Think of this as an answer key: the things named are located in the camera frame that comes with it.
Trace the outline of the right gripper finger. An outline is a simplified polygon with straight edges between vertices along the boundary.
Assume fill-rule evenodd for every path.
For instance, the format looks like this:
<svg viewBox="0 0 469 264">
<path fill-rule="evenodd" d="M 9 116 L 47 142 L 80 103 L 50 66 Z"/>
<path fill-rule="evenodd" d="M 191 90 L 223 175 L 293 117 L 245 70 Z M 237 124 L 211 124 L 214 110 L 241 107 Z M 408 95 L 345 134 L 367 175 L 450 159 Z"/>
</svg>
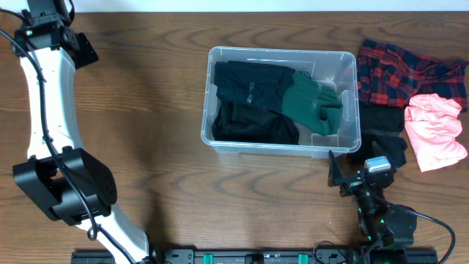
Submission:
<svg viewBox="0 0 469 264">
<path fill-rule="evenodd" d="M 328 186 L 335 187 L 340 186 L 344 182 L 343 174 L 335 155 L 330 150 L 328 152 L 329 157 L 329 173 L 328 173 Z"/>
<path fill-rule="evenodd" d="M 384 149 L 378 143 L 372 142 L 372 147 L 373 147 L 375 157 L 385 156 L 389 160 L 389 162 L 391 163 L 391 168 L 390 169 L 395 169 L 396 168 L 396 164 L 395 164 L 394 160 L 390 157 L 389 154 L 387 154 L 386 151 L 384 151 Z"/>
</svg>

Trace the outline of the dark green garment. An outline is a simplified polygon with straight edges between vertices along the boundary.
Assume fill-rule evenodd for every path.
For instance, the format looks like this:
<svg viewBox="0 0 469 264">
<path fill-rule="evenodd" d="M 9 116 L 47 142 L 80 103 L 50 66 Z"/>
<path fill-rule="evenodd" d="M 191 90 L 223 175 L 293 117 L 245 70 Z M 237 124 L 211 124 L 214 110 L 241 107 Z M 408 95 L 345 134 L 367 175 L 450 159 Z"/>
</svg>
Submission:
<svg viewBox="0 0 469 264">
<path fill-rule="evenodd" d="M 338 132 L 343 104 L 336 91 L 295 71 L 282 98 L 282 114 L 321 136 Z"/>
</svg>

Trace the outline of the small black garment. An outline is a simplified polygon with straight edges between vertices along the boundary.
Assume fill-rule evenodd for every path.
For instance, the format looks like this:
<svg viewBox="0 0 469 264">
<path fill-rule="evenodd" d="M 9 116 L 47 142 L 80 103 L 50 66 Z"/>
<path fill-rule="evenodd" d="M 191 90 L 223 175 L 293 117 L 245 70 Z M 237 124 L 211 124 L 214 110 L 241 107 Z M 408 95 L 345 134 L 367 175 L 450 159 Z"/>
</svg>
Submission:
<svg viewBox="0 0 469 264">
<path fill-rule="evenodd" d="M 219 100 L 282 112 L 282 99 L 293 85 L 290 67 L 250 62 L 216 62 L 214 85 Z"/>
</svg>

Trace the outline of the large black garment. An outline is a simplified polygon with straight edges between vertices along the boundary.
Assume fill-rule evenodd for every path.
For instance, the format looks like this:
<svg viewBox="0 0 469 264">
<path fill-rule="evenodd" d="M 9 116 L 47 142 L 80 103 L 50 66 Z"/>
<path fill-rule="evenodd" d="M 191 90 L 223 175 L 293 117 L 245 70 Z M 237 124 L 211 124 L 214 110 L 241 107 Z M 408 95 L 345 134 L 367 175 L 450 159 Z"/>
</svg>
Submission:
<svg viewBox="0 0 469 264">
<path fill-rule="evenodd" d="M 217 141 L 265 144 L 298 144 L 300 135 L 282 114 L 228 101 L 221 101 L 212 134 Z"/>
</svg>

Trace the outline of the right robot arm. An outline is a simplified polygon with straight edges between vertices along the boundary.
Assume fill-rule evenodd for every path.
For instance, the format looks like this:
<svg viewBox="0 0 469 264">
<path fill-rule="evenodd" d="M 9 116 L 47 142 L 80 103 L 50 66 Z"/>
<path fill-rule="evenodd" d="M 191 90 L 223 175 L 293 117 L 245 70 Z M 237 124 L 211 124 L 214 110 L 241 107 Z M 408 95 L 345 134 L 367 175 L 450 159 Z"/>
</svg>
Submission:
<svg viewBox="0 0 469 264">
<path fill-rule="evenodd" d="M 377 144 L 375 157 L 364 162 L 354 176 L 344 177 L 333 152 L 328 153 L 328 186 L 339 187 L 341 197 L 352 196 L 358 203 L 361 234 L 368 238 L 355 252 L 346 255 L 346 263 L 409 263 L 407 246 L 414 242 L 417 217 L 408 209 L 385 200 L 383 190 L 394 182 L 396 167 Z"/>
</svg>

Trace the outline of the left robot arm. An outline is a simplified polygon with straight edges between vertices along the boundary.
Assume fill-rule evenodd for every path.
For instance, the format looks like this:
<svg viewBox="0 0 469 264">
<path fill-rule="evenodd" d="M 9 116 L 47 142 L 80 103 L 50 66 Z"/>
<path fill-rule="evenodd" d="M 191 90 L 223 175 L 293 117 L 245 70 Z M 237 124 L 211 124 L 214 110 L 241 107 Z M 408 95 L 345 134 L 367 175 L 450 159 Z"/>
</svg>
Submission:
<svg viewBox="0 0 469 264">
<path fill-rule="evenodd" d="M 72 30 L 71 1 L 30 0 L 11 38 L 29 90 L 31 137 L 27 161 L 13 167 L 17 186 L 52 221 L 83 230 L 115 263 L 155 263 L 147 234 L 117 204 L 111 170 L 84 147 L 75 111 L 78 69 L 98 56 Z"/>
</svg>

